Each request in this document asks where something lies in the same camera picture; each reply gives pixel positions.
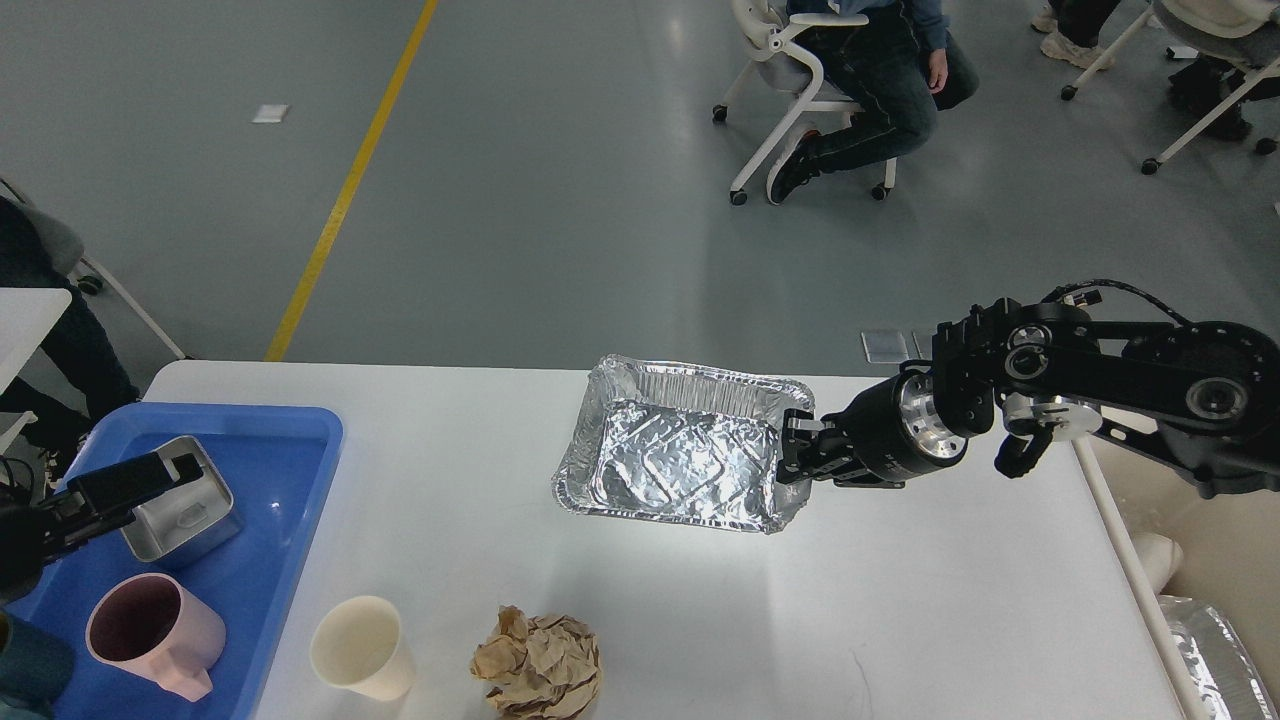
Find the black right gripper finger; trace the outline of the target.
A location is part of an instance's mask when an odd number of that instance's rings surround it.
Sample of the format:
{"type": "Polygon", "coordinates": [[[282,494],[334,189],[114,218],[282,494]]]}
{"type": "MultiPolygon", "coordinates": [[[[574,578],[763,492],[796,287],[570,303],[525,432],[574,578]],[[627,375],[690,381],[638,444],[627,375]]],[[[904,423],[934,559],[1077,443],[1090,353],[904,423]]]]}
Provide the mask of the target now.
{"type": "Polygon", "coordinates": [[[861,480],[861,462],[851,456],[819,457],[814,462],[781,461],[774,480],[785,486],[810,480],[854,487],[861,480]]]}
{"type": "Polygon", "coordinates": [[[813,413],[787,409],[783,415],[783,456],[829,456],[849,448],[850,437],[841,413],[815,418],[813,413]]]}

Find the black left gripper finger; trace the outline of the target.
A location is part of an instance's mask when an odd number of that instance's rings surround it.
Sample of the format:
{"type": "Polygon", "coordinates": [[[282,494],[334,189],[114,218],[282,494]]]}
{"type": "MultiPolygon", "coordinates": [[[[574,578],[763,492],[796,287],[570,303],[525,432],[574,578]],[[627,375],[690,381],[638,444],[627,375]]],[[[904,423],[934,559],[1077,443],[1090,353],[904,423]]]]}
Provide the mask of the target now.
{"type": "Polygon", "coordinates": [[[201,462],[195,454],[163,457],[152,451],[74,477],[67,491],[95,515],[108,516],[128,512],[200,478],[201,462]]]}
{"type": "Polygon", "coordinates": [[[76,551],[93,538],[129,525],[134,521],[134,512],[132,509],[97,512],[88,506],[59,506],[49,511],[49,520],[45,550],[76,551]]]}

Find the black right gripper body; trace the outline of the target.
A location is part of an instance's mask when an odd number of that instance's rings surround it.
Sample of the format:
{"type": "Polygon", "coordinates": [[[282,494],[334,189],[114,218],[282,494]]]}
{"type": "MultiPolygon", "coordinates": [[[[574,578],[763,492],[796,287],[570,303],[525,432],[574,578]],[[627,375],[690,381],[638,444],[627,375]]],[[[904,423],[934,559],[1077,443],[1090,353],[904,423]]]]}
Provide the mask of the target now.
{"type": "Polygon", "coordinates": [[[965,437],[950,430],[936,407],[933,375],[902,372],[860,392],[835,415],[851,459],[835,473],[837,487],[901,489],[905,482],[957,465],[965,437]]]}

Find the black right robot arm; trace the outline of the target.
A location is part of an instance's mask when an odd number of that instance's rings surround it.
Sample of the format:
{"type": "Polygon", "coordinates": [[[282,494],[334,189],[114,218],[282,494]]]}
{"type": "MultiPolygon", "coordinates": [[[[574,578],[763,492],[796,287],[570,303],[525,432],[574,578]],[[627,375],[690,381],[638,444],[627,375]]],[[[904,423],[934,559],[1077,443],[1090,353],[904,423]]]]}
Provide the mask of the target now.
{"type": "Polygon", "coordinates": [[[1000,299],[940,324],[931,356],[822,418],[788,410],[780,483],[899,489],[957,465],[996,421],[1007,478],[1093,436],[1172,469],[1201,498],[1277,489],[1277,345],[1233,322],[1097,322],[1110,279],[1000,299]]]}

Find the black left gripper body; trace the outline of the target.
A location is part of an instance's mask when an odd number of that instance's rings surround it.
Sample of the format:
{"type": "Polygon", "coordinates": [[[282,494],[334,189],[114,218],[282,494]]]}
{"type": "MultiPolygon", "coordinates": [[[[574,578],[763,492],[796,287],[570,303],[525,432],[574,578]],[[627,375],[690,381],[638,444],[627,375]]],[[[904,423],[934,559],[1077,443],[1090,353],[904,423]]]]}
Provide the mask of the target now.
{"type": "Polygon", "coordinates": [[[44,569],[60,560],[50,533],[56,525],[49,500],[36,505],[9,505],[1,510],[1,605],[26,597],[44,569]]]}

